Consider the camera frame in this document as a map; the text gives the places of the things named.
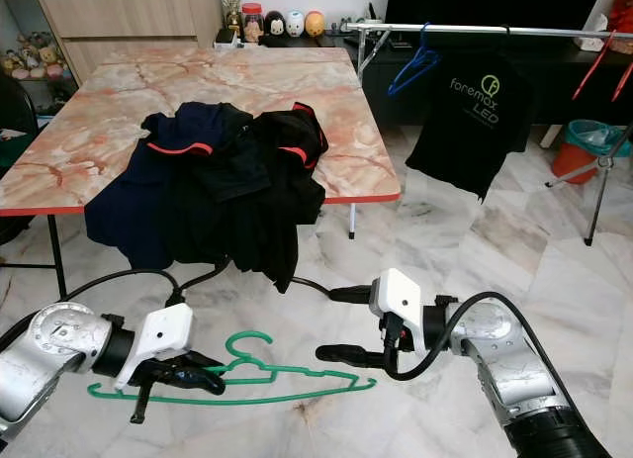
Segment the red table edge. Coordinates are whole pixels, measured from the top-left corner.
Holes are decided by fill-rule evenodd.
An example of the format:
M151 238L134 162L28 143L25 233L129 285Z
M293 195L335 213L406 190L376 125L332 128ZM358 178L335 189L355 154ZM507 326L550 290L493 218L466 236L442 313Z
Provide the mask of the red table edge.
M397 201L400 193L376 195L376 196L352 196L325 198L324 204L362 204L362 203L387 203ZM68 206L60 208L0 208L0 217L9 216L47 216L57 214L83 214L83 206Z

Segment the marble pattern tabletop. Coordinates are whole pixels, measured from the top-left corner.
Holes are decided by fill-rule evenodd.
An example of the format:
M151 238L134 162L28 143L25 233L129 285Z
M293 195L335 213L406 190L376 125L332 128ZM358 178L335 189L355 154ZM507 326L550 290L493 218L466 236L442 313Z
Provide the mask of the marble pattern tabletop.
M255 117L308 104L329 143L315 172L327 203L400 195L344 49L145 49L97 67L0 182L0 216L82 213L126 168L144 118L188 101L230 102Z

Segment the plastic jar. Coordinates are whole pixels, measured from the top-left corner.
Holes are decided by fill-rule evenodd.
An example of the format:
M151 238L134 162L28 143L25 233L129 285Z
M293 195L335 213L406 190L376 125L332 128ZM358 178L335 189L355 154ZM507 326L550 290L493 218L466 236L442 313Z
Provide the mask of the plastic jar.
M244 38L248 43L259 43L259 37L264 34L264 17L259 3L244 3L241 5L244 15Z

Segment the television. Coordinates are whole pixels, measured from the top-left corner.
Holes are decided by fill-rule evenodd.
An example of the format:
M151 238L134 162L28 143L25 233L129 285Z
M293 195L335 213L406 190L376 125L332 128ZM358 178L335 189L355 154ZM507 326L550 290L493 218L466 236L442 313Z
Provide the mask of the television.
M389 0L385 22L580 30L594 3L595 0Z

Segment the orange bucket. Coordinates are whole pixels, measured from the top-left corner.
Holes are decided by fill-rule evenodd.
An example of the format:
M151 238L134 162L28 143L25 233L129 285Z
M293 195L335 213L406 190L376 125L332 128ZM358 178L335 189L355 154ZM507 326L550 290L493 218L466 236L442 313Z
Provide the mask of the orange bucket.
M575 169L587 166L594 161L597 156L593 156L591 153L584 151L582 148L570 143L562 143L561 149L558 152L558 156L552 163L552 172L561 177L567 173L571 173ZM587 173L574 176L572 179L568 179L568 183L584 184L587 183L593 175L597 173L597 169L594 168Z

